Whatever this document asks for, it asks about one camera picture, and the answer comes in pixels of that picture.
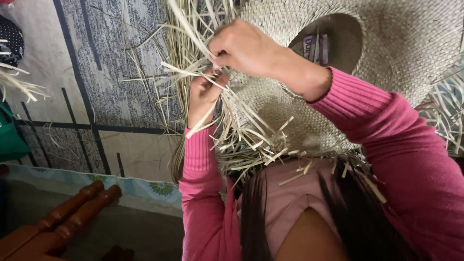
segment woman's left hand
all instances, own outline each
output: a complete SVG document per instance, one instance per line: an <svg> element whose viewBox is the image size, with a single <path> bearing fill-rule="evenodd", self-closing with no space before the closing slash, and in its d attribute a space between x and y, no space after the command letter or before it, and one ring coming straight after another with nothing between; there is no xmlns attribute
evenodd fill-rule
<svg viewBox="0 0 464 261"><path fill-rule="evenodd" d="M210 67L204 72L206 75L212 75L213 69ZM215 82L220 86L226 86L229 83L229 74L220 74ZM190 83L190 99L188 103L188 124L187 128L192 129L208 112L209 109L216 103L222 89L212 84L203 76L197 76ZM203 123L209 124L213 120L213 113L208 115L208 118Z"/></svg>

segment woman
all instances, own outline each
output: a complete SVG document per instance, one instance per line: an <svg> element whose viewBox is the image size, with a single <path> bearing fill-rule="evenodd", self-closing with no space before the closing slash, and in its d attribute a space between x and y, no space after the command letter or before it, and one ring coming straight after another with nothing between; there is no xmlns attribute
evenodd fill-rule
<svg viewBox="0 0 464 261"><path fill-rule="evenodd" d="M344 162L331 175L329 160L316 159L307 175L283 186L298 160L268 166L238 201L228 180L224 205L213 126L185 144L184 260L464 260L464 178L400 94L310 63L242 20L216 31L209 48L214 69L278 79L362 144L387 203L355 167L341 178ZM216 82L226 85L228 75ZM192 81L186 132L220 93L204 78Z"/></svg>

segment woven pattern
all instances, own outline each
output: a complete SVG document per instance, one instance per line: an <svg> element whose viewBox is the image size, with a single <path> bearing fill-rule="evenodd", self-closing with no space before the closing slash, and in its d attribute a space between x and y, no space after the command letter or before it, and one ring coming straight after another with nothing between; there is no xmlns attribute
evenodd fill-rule
<svg viewBox="0 0 464 261"><path fill-rule="evenodd" d="M250 0L240 17L288 46L309 23L335 13L350 15L361 26L361 57L352 74L385 91L402 93L412 106L424 100L431 83L459 56L462 0ZM240 103L274 130L294 117L283 130L285 140L271 150L287 147L316 157L357 147L277 80L234 72L230 88L237 95L226 102L239 126L256 131Z"/></svg>

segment green bag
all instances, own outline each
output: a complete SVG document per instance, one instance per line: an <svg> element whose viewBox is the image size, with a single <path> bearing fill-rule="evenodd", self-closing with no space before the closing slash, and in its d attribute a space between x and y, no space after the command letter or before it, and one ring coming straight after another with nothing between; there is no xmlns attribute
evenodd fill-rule
<svg viewBox="0 0 464 261"><path fill-rule="evenodd" d="M0 103L0 162L21 159L31 148L19 137L13 114Z"/></svg>

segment dark hair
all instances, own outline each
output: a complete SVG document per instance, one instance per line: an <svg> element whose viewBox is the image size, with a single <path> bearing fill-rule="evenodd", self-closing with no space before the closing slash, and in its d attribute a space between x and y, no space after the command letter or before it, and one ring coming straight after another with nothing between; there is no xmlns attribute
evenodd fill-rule
<svg viewBox="0 0 464 261"><path fill-rule="evenodd" d="M360 175L352 170L345 178L345 160L337 163L330 193L320 173L319 182L337 232L350 260L419 260L419 255L409 246L389 222L382 205L372 189ZM265 231L266 180L255 175L243 186L240 243L242 260L271 261L271 251Z"/></svg>

